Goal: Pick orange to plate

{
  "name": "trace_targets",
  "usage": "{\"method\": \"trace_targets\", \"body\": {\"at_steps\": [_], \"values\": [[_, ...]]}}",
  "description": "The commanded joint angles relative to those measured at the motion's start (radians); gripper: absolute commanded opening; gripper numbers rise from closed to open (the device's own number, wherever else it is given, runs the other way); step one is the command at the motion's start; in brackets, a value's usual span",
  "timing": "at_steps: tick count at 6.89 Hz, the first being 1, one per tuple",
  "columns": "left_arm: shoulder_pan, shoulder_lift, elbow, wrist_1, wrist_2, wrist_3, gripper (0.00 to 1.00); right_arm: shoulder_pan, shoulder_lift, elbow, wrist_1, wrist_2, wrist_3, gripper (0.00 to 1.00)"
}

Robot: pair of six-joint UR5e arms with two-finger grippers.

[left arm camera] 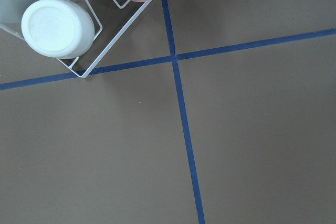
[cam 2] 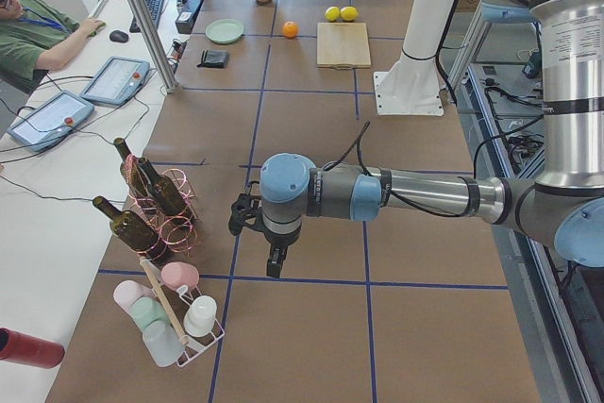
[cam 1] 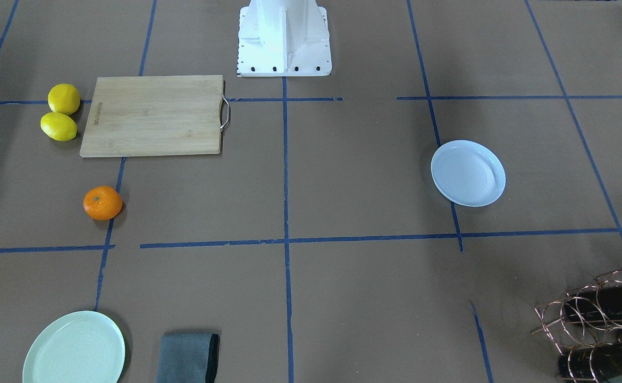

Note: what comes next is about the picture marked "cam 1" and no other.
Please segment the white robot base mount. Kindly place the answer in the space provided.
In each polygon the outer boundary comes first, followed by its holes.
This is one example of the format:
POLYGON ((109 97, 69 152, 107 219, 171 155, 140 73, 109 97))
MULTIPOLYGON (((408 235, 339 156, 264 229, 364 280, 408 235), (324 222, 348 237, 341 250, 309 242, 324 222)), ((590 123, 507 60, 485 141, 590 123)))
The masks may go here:
POLYGON ((251 1, 238 20, 238 76, 331 74, 329 20, 316 1, 251 1))

